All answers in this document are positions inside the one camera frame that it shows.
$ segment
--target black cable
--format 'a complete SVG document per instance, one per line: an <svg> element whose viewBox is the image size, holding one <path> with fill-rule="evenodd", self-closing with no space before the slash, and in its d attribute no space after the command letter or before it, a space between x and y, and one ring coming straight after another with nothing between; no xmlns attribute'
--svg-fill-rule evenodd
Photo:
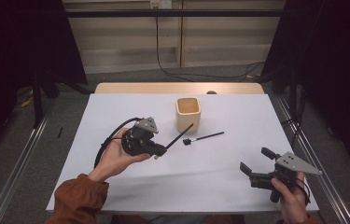
<svg viewBox="0 0 350 224"><path fill-rule="evenodd" d="M114 139L113 137L114 137L114 135L116 135L116 133L119 131L119 129L121 129L127 123L130 123L132 121L139 121L139 120L141 120L141 119L140 118L133 118L133 119L128 119L128 120L124 121L123 123L120 124L120 126L118 126L118 128L116 130L114 130L114 132L112 132L112 134L110 134L110 136L108 136L106 138L106 140L101 144L101 148L99 149L98 154L96 155L95 164L94 164L93 168L96 168L103 153L105 152L105 149L107 148L108 144L110 144L110 142Z"/></svg>
<svg viewBox="0 0 350 224"><path fill-rule="evenodd" d="M177 77L177 78L181 78L183 80L186 81L190 81L190 82L194 82L191 79L185 78L185 77L179 77L179 76L195 76L195 77L219 77L219 78L234 78L234 77L243 77L243 79L241 79L239 82L242 82L246 79L246 76L249 75L253 70L255 70L257 67L259 67L260 64L263 64L265 62L258 62L258 63L250 63L247 68L246 71L241 74L241 75L236 75L236 76L230 76L230 77L223 77L223 76L215 76L215 75L206 75L206 74L192 74L192 73L171 73L166 71L165 69L163 69L163 67L161 66L161 61L160 61L160 54L159 54L159 38L158 38L158 17L155 18L155 24L156 24L156 51L157 51L157 61L158 61L158 66L160 67L160 69L162 70L162 72L164 72L167 76L169 77ZM250 68L251 65L255 64L256 66L254 66L250 71L248 70Z"/></svg>
<svg viewBox="0 0 350 224"><path fill-rule="evenodd" d="M263 76L260 76L254 82L264 83L271 81L278 73L284 73L286 71L286 67L283 65L276 66L272 71L265 73Z"/></svg>
<svg viewBox="0 0 350 224"><path fill-rule="evenodd" d="M298 189L300 189L303 193L303 195L305 196L305 205L308 205L308 203L311 202L311 191L309 190L309 187L305 184L305 182L303 182L302 180L298 179L298 181L302 182L302 184L306 187L306 189L308 190L308 193L305 191L305 189L303 187L301 187L299 184L296 183L296 187Z"/></svg>

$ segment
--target gray floor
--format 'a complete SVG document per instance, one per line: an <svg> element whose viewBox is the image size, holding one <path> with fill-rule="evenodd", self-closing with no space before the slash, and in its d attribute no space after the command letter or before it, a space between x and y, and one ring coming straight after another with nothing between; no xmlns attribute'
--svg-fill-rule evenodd
<svg viewBox="0 0 350 224"><path fill-rule="evenodd" d="M171 72L191 74L220 75L227 77L182 76L193 81L225 81L237 82L242 77L228 78L242 74L246 66L214 66L194 67L187 69L168 69ZM100 82L146 82L146 81L185 81L176 77L169 77L161 70L123 72L114 74L88 75L90 84L86 88L94 90ZM63 85L58 85L61 95L56 100L44 99L45 108L53 105L47 125L33 153L27 161L26 168L21 172L21 179L15 187L5 213L0 216L0 223L42 223L50 213L45 211L56 179L62 170L68 150L72 145L77 127L89 96L82 95ZM286 120L278 104L278 97L287 94L274 95L271 84L263 84L264 90L270 94L278 118ZM22 154L24 146L32 133L34 124L33 103L26 107L16 106L8 120L7 126L0 134L0 192ZM327 131L327 123L320 117L314 105L307 100L302 122L302 130L308 137L315 153L320 159L325 172L341 195L345 207L350 212L350 157L340 139L331 136ZM285 128L289 139L293 132ZM300 146L294 148L300 155ZM320 213L316 214L323 223L339 223L337 214L332 209L331 202L325 196L319 181L310 177L310 185L320 206ZM247 214L246 223L274 223L280 214ZM100 222L109 222L109 217L100 216Z"/></svg>

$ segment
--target hand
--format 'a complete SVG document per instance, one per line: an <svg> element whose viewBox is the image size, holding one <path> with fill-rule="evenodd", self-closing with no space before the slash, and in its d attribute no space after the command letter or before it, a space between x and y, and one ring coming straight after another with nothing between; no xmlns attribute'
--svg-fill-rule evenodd
<svg viewBox="0 0 350 224"><path fill-rule="evenodd" d="M305 178L304 173L297 172L297 178L303 181ZM307 220L308 216L306 215L305 195L303 192L298 188L294 188L292 192L290 192L286 185L276 178L273 178L271 183L282 193L280 205L285 223L302 223ZM297 180L296 183L304 188L303 183L299 180Z"/></svg>
<svg viewBox="0 0 350 224"><path fill-rule="evenodd" d="M120 129L113 138L121 138L127 130L126 128ZM122 173L132 163L145 161L149 158L150 155L147 153L130 156L122 148L121 140L113 139L105 149L96 168L88 175L88 178L93 181L104 182L110 176Z"/></svg>

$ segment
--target wrist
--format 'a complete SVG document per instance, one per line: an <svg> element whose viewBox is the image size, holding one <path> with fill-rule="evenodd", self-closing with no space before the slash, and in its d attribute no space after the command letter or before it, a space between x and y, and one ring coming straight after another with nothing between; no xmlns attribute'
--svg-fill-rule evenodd
<svg viewBox="0 0 350 224"><path fill-rule="evenodd" d="M292 221L289 222L289 224L291 224L291 223L294 223L294 224L296 224L296 223L304 223L304 222L306 222L308 219L309 219L308 215L305 214L305 215L303 215L303 216L301 216L301 217L298 217L298 218L293 219Z"/></svg>
<svg viewBox="0 0 350 224"><path fill-rule="evenodd" d="M92 172L90 172L87 178L90 179L91 181L95 181L99 183L104 183L108 179L108 177L105 177L104 175L102 175L97 169L94 169Z"/></svg>

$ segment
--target white wall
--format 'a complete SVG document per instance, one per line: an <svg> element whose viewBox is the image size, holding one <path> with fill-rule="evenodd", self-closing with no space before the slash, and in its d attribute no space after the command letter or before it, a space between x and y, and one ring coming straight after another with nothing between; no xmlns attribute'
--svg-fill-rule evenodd
<svg viewBox="0 0 350 224"><path fill-rule="evenodd" d="M149 1L143 0L63 0L63 3L66 9L150 7ZM284 3L284 0L176 0L173 8L278 9ZM87 73L158 68L154 18L69 20ZM278 18L159 18L161 64L176 67L265 61L278 21Z"/></svg>

